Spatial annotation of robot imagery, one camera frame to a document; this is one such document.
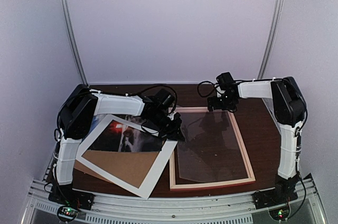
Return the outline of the clear acrylic sheet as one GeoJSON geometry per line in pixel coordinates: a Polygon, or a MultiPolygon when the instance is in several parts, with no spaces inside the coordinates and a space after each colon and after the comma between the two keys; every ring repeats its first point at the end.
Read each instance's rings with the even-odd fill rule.
{"type": "Polygon", "coordinates": [[[177,145],[179,178],[192,183],[247,179],[248,172],[226,111],[181,113],[185,142],[177,145]]]}

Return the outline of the pink wooden picture frame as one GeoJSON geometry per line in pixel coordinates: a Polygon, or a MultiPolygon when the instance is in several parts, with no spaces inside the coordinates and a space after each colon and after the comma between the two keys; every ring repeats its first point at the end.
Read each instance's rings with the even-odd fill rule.
{"type": "Polygon", "coordinates": [[[234,114],[179,107],[184,142],[169,160],[170,189],[192,191],[254,183],[256,178],[234,114]]]}

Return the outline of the dalmatian dog photo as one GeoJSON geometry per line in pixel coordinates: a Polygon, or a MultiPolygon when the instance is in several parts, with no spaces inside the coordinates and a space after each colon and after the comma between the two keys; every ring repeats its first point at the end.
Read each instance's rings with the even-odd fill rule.
{"type": "Polygon", "coordinates": [[[164,139],[112,120],[89,149],[109,152],[159,152],[164,143],[164,139]]]}

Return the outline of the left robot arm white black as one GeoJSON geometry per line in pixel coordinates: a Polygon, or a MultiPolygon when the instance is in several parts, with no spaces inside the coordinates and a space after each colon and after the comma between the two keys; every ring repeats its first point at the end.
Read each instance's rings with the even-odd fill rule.
{"type": "Polygon", "coordinates": [[[73,167],[81,141],[89,134],[93,118],[98,115],[131,115],[151,122],[157,128],[159,138],[184,141],[181,116],[175,111],[176,91],[164,84],[160,90],[146,96],[145,91],[117,94],[86,85],[76,86],[61,106],[57,116],[55,139],[59,142],[57,163],[53,177],[59,185],[55,196],[65,205],[76,200],[76,193],[67,185],[72,184],[73,167]]]}

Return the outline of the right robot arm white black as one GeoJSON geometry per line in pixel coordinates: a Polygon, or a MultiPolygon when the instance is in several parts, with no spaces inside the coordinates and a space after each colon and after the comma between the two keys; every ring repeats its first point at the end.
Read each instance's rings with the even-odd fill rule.
{"type": "Polygon", "coordinates": [[[307,121],[305,99],[293,77],[260,80],[234,80],[225,72],[216,77],[215,96],[207,98],[208,110],[237,111],[240,99],[270,99],[274,117],[280,130],[280,162],[277,181],[280,185],[271,191],[274,203],[283,203],[290,195],[289,185],[299,181],[301,134],[307,121]]]}

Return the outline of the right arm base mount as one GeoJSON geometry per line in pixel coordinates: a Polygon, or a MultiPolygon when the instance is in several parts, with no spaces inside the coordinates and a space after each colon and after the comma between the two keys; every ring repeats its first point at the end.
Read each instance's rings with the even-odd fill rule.
{"type": "Polygon", "coordinates": [[[297,182],[297,179],[282,179],[275,184],[273,189],[256,191],[252,194],[255,208],[269,208],[298,199],[298,195],[295,192],[295,186],[297,182]]]}

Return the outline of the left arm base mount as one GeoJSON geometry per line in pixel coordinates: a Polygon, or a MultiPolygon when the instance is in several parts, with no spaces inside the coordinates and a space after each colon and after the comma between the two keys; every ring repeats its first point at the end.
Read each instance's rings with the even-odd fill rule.
{"type": "Polygon", "coordinates": [[[48,200],[77,210],[91,210],[94,197],[92,193],[74,190],[72,184],[58,185],[54,182],[48,200]]]}

